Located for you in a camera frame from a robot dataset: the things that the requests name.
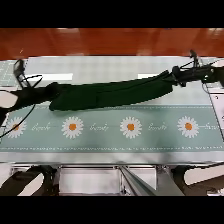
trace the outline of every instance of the orange wooden surface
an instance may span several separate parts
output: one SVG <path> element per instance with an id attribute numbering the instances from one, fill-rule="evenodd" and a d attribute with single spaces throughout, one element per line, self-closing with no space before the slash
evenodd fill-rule
<path id="1" fill-rule="evenodd" d="M 59 55 L 224 56 L 223 28 L 0 28 L 0 60 Z"/>

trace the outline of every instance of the green towel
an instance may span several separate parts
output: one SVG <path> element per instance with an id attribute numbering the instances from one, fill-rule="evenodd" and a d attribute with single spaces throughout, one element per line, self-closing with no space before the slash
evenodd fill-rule
<path id="1" fill-rule="evenodd" d="M 130 105 L 152 100 L 172 92 L 164 79 L 168 71 L 156 77 L 123 82 L 66 85 L 50 104 L 50 110 L 85 110 Z"/>

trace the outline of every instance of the table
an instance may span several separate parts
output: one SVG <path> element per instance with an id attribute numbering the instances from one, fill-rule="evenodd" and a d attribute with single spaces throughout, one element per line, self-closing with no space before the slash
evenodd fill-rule
<path id="1" fill-rule="evenodd" d="M 212 60 L 215 58 L 203 58 L 205 63 Z M 72 73 L 71 80 L 59 82 L 79 85 L 137 79 L 138 74 L 171 71 L 174 65 L 189 61 L 187 57 L 153 56 L 31 57 L 26 61 L 25 72 Z M 11 74 L 13 63 L 0 63 L 0 85 L 17 85 Z M 53 81 L 42 81 L 39 86 Z M 2 138 L 1 162 L 180 164 L 224 160 L 222 135 L 209 95 L 200 82 L 188 83 L 186 88 L 174 87 L 164 97 L 124 107 L 52 112 L 48 105 L 45 102 L 36 107 L 17 137 L 13 133 Z M 8 123 L 13 124 L 29 110 L 30 107 L 10 113 Z M 141 124 L 140 133 L 133 138 L 120 130 L 122 122 L 129 119 Z M 71 120 L 81 122 L 79 135 L 71 136 L 63 128 L 65 123 L 70 127 Z M 186 124 L 194 131 L 190 136 L 178 130 L 178 125 Z"/>

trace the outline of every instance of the yellow flower center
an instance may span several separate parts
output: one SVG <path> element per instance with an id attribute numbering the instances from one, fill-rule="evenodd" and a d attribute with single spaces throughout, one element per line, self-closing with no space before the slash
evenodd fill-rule
<path id="1" fill-rule="evenodd" d="M 70 129 L 71 131 L 74 131 L 74 130 L 76 129 L 76 124 L 70 124 L 70 125 L 69 125 L 69 129 Z"/>
<path id="2" fill-rule="evenodd" d="M 135 129 L 134 124 L 128 124 L 127 127 L 129 131 L 133 131 Z"/>
<path id="3" fill-rule="evenodd" d="M 13 131 L 18 131 L 18 130 L 19 130 L 19 126 L 16 127 L 15 129 L 13 129 Z"/>
<path id="4" fill-rule="evenodd" d="M 186 123 L 185 128 L 190 131 L 192 129 L 192 124 Z"/>

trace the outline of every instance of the daisy print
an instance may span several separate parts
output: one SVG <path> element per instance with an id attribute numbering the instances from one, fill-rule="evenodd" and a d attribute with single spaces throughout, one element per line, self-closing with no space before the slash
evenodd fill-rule
<path id="1" fill-rule="evenodd" d="M 17 124 L 19 124 L 19 122 L 22 121 L 22 119 L 22 117 L 14 117 L 14 119 L 11 119 L 11 121 L 9 121 L 6 125 L 5 131 L 7 132 L 14 128 Z M 23 134 L 24 130 L 26 130 L 26 121 L 23 121 L 22 124 L 20 124 L 18 127 L 9 132 L 8 138 L 17 138 Z"/>
<path id="2" fill-rule="evenodd" d="M 188 138 L 194 138 L 199 133 L 197 122 L 194 120 L 194 118 L 187 116 L 179 119 L 177 127 L 179 128 L 178 130 L 182 132 L 182 135 Z"/>
<path id="3" fill-rule="evenodd" d="M 66 138 L 72 139 L 82 134 L 83 126 L 83 121 L 78 117 L 69 117 L 63 122 L 61 131 Z"/>
<path id="4" fill-rule="evenodd" d="M 130 139 L 139 136 L 141 134 L 140 131 L 142 130 L 140 121 L 134 117 L 126 117 L 123 119 L 120 127 L 120 131 L 123 132 L 123 135 Z"/>

